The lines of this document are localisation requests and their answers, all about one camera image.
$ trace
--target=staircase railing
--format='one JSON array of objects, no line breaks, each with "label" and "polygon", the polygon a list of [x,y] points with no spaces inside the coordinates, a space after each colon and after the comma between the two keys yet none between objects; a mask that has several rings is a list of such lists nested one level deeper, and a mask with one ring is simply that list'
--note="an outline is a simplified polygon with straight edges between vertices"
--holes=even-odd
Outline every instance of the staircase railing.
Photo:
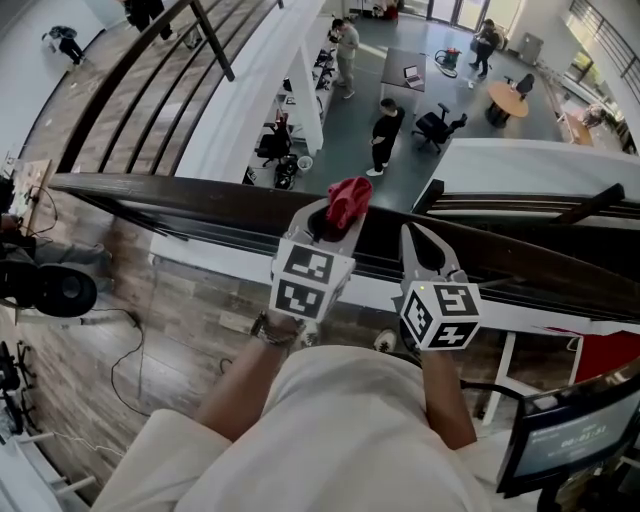
[{"label": "staircase railing", "polygon": [[[214,25],[212,26],[207,15],[215,7],[220,5],[221,2],[222,0],[214,0],[213,4],[205,9],[203,8],[199,0],[177,0],[172,6],[167,8],[144,32],[140,34],[140,36],[136,39],[132,46],[127,50],[127,52],[120,58],[120,60],[104,78],[102,83],[93,94],[93,97],[89,101],[84,112],[80,116],[73,131],[71,132],[71,135],[67,140],[62,157],[60,159],[60,163],[57,168],[58,173],[69,173],[72,171],[74,164],[78,159],[78,155],[82,151],[87,141],[91,129],[93,128],[100,114],[103,112],[105,106],[107,105],[107,102],[116,91],[118,85],[122,82],[127,73],[131,71],[131,68],[138,61],[143,52],[158,37],[160,32],[167,25],[169,25],[169,23],[174,20],[182,11],[190,8],[193,12],[193,15],[195,16],[195,21],[193,21],[184,30],[182,30],[181,35],[163,55],[158,64],[147,76],[146,80],[142,83],[138,91],[135,93],[133,99],[127,105],[124,114],[119,119],[117,126],[113,130],[113,133],[111,134],[107,142],[107,145],[102,153],[102,157],[100,158],[96,169],[98,173],[102,173],[105,170],[117,142],[120,140],[120,137],[125,127],[127,126],[127,123],[129,122],[134,110],[140,103],[143,95],[149,89],[149,86],[151,85],[153,80],[159,75],[164,66],[167,64],[170,57],[176,52],[178,47],[181,44],[184,44],[186,38],[190,33],[192,33],[194,29],[199,28],[203,33],[203,40],[192,50],[189,58],[186,60],[186,62],[184,62],[173,81],[169,84],[167,89],[162,94],[160,100],[153,108],[151,115],[147,119],[137,140],[135,140],[135,143],[133,144],[133,149],[131,150],[127,163],[122,171],[125,174],[130,174],[133,171],[136,162],[139,160],[141,150],[145,142],[149,138],[149,135],[154,128],[158,116],[167,105],[170,96],[181,83],[181,80],[183,79],[185,74],[192,68],[194,61],[202,53],[203,49],[209,46],[213,50],[213,58],[210,62],[208,62],[208,64],[206,64],[200,75],[197,77],[195,83],[193,83],[190,89],[188,89],[185,98],[183,99],[180,107],[178,108],[164,134],[157,152],[155,152],[153,161],[148,171],[148,174],[150,175],[156,174],[160,162],[163,159],[169,146],[169,143],[172,142],[172,139],[176,132],[176,128],[182,120],[187,108],[189,107],[189,104],[191,103],[193,97],[196,95],[196,92],[198,92],[199,88],[205,81],[205,78],[207,78],[207,76],[211,72],[214,65],[218,64],[221,67],[223,73],[221,73],[220,76],[214,81],[213,86],[207,92],[204,101],[202,101],[198,111],[193,116],[193,120],[191,121],[191,124],[188,127],[179,148],[177,149],[175,155],[172,155],[173,161],[171,162],[168,174],[170,176],[175,175],[182,155],[184,154],[187,145],[189,144],[189,140],[191,139],[191,136],[193,135],[198,122],[202,118],[202,115],[204,114],[209,101],[215,94],[216,89],[218,88],[224,77],[226,77],[229,81],[233,81],[235,79],[232,67],[235,58],[238,56],[247,41],[251,38],[252,34],[258,28],[260,23],[262,23],[262,21],[271,12],[271,10],[276,5],[278,5],[280,8],[283,8],[282,0],[237,0],[234,5],[228,7],[226,13],[223,14],[217,21],[215,21]],[[217,36],[218,31],[225,26],[225,23],[229,20],[229,18],[234,13],[237,13],[238,9],[243,5],[244,7],[248,7],[247,12],[244,13],[231,33],[228,34],[222,41],[220,41]],[[250,30],[248,30],[239,41],[234,41],[238,43],[238,46],[233,51],[233,53],[229,55],[227,53],[229,43],[234,40],[234,37],[238,34],[238,32],[240,32],[240,30],[246,28],[248,20],[257,12],[261,13],[259,18],[253,22]]]},{"label": "staircase railing", "polygon": [[573,0],[569,12],[584,25],[620,72],[640,103],[640,61],[633,49],[600,12],[587,0]]}]

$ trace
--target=laptop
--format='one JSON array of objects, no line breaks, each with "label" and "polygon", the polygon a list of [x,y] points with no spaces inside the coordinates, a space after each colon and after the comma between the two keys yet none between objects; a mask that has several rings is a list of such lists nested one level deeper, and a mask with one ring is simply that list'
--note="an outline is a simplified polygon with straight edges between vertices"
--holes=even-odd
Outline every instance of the laptop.
[{"label": "laptop", "polygon": [[418,66],[404,68],[404,78],[409,87],[418,87],[424,83],[424,80],[422,80],[422,77],[418,74]]}]

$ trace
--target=white pillar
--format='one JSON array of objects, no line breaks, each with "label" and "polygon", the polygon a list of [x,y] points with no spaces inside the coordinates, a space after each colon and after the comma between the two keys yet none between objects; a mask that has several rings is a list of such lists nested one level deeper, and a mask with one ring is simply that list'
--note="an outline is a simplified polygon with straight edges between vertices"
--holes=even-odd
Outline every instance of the white pillar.
[{"label": "white pillar", "polygon": [[289,68],[289,81],[291,92],[296,100],[295,120],[302,125],[309,154],[315,156],[316,152],[322,148],[324,137],[311,70],[307,45],[303,41]]}]

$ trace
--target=office chair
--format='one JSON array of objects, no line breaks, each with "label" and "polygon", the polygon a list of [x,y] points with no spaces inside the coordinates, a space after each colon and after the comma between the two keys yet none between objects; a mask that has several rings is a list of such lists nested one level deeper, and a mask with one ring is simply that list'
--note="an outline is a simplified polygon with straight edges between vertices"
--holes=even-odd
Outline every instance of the office chair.
[{"label": "office chair", "polygon": [[274,160],[282,163],[282,159],[291,154],[291,139],[289,138],[287,123],[286,121],[278,121],[277,123],[265,123],[264,126],[271,128],[273,133],[267,133],[262,136],[260,145],[255,150],[256,155],[258,155],[258,158],[267,159],[262,164],[262,167],[266,167],[267,164]]},{"label": "office chair", "polygon": [[24,431],[24,421],[35,430],[38,430],[35,423],[31,419],[30,413],[35,410],[35,407],[28,407],[27,401],[24,395],[24,388],[20,395],[20,404],[17,404],[15,392],[20,389],[20,373],[24,379],[27,389],[33,389],[33,384],[30,384],[27,380],[27,376],[32,379],[36,377],[35,373],[31,373],[25,363],[25,354],[30,351],[31,347],[25,345],[22,341],[18,342],[18,362],[15,362],[15,357],[9,352],[9,347],[3,341],[0,342],[0,399],[5,402],[5,409],[13,421],[13,433],[21,434]]},{"label": "office chair", "polygon": [[438,150],[438,154],[442,152],[438,144],[444,144],[449,137],[458,128],[462,128],[467,124],[467,114],[462,114],[460,119],[453,121],[451,124],[447,124],[444,121],[444,116],[450,112],[450,110],[442,103],[438,103],[438,106],[442,109],[442,117],[438,117],[435,112],[429,112],[422,116],[416,122],[416,126],[420,129],[413,130],[411,133],[417,133],[425,137],[424,144],[420,146],[423,148],[428,142],[433,142],[434,146]]}]

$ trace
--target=hand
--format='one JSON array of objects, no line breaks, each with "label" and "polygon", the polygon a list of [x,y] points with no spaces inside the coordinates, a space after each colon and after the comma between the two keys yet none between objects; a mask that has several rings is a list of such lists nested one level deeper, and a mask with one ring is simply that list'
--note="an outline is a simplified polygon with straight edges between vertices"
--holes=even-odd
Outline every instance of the hand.
[{"label": "hand", "polygon": [[0,232],[15,231],[18,229],[17,218],[13,215],[3,215],[0,221]]}]

